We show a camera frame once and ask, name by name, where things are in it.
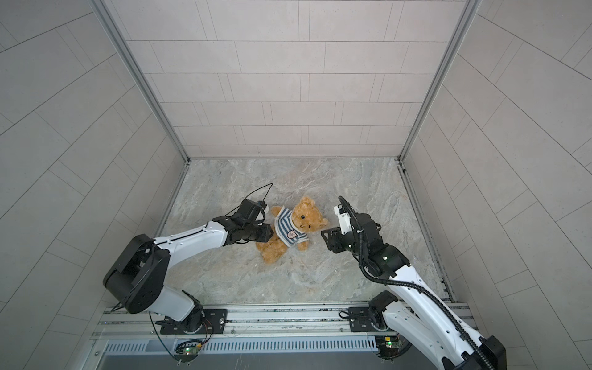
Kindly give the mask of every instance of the metal corner post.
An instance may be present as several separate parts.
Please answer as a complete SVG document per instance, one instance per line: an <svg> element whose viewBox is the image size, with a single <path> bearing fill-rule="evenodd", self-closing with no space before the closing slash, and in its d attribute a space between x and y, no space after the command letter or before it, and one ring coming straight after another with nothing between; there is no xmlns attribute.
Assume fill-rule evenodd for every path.
<svg viewBox="0 0 592 370"><path fill-rule="evenodd" d="M167 135L173 140L173 143L183 157L185 164L187 164L189 156L187 155L183 144L181 144L179 137L175 134L175 131L173 130L168 118L166 118L160 103L156 99L156 95L150 88L148 81L144 77L144 74L140 70L138 63L134 59L134 56L131 54L131 50L129 49L126 41L123 39L123 36L117 28L113 17L109 13L109 10L107 10L107 7L102 0L89 0L89 3L96 14L96 17L99 19L99 22L103 26L103 29L107 33L107 36L109 39L111 39L111 42L115 46L117 53L119 53L121 60L130 71L131 77L134 79L134 81L136 81L136 85L140 89L142 95L145 97L148 106L152 112L154 112L156 119L161 123Z"/></svg>
<svg viewBox="0 0 592 370"><path fill-rule="evenodd" d="M417 137L417 133L419 132L419 129L423 121L426 119L427 113L429 112L430 107L432 106L432 103L436 98L436 93L438 89L442 85L442 82L444 82L444 77L446 77L446 74L448 73L448 70L452 65L452 61L454 60L454 57L456 56L456 53L458 52L458 49L461 46L462 39L465 37L465 34L468 31L469 26L471 25L471 22L475 17L475 14L477 13L477 8L480 3L481 0L467 0L465 7L462 10L461 17L458 20L458 23L456 24L456 28L454 30L454 33L452 34L448 46L446 47L444 55L442 56L440 65L438 66L438 69L434 74L434 79L430 84L430 88L427 90L426 97L424 98L422 106L420 107L419 112L417 113L415 122L413 123L413 126L411 126L411 131L409 132L409 136L405 141L405 145L403 146L401 155L399 155L399 161L401 163L404 163L405 159L409 155L411 145Z"/></svg>

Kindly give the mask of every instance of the teddy bear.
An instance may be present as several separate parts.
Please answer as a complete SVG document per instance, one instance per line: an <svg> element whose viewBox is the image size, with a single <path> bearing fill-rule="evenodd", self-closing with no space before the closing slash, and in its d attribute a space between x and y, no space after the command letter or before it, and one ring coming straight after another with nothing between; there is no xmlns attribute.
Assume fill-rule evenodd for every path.
<svg viewBox="0 0 592 370"><path fill-rule="evenodd" d="M307 233L314 233L329 224L310 197L304 196L289 210L274 206L271 213L275 216L272 226L274 235L267 243L257 243L257 249L265 263L274 263L286 253L288 247L298 246L299 250L308 249Z"/></svg>

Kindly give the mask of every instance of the robotic arm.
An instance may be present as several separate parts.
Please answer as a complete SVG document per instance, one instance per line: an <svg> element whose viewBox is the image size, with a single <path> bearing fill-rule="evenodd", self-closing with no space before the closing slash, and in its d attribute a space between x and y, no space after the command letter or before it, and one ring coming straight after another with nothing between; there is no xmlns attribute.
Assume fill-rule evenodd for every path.
<svg viewBox="0 0 592 370"><path fill-rule="evenodd" d="M202 305L187 292L164 284L166 272L182 260L228 244L267 242L273 235L265 221L265 202L243 200L231 216L172 236L134 237L103 279L103 285L129 313L144 310L167 316L185 333L203 322Z"/></svg>
<svg viewBox="0 0 592 370"><path fill-rule="evenodd" d="M378 330L388 327L402 334L440 370L505 370L504 346L494 336L483 338L454 314L409 260L382 241L381 226L369 215L356 213L343 197L339 201L334 211L340 226L321 235L329 250L353 253L366 278L389 288L370 303L372 324Z"/></svg>

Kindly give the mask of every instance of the brown fur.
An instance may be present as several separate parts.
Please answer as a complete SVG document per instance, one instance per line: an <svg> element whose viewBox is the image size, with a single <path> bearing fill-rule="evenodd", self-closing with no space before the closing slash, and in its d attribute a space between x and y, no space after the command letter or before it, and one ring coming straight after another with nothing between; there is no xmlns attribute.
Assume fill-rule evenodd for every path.
<svg viewBox="0 0 592 370"><path fill-rule="evenodd" d="M282 207L274 206L271 208L271 213L277 217ZM292 222L296 228L303 233L314 233L320 231L329 224L326 218L323 218L321 211L317 208L314 201L310 197L303 197L300 203L294 207L292 213ZM267 243L257 243L257 249L261 252L261 257L265 263L275 263L281 256L286 253L288 247L275 234L275 227L272 226L274 235ZM304 251L308 249L308 240L298 244L298 250Z"/></svg>

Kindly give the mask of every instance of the tiled wall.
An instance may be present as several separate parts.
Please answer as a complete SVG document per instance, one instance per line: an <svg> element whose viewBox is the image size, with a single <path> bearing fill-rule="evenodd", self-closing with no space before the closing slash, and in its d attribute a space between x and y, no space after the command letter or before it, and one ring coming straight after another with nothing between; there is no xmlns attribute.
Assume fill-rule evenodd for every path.
<svg viewBox="0 0 592 370"><path fill-rule="evenodd" d="M406 160L515 369L592 364L591 23L590 1L484 0Z"/></svg>
<svg viewBox="0 0 592 370"><path fill-rule="evenodd" d="M192 157L399 155L465 5L105 3Z"/></svg>
<svg viewBox="0 0 592 370"><path fill-rule="evenodd" d="M184 162L85 0L0 8L0 363L63 369Z"/></svg>

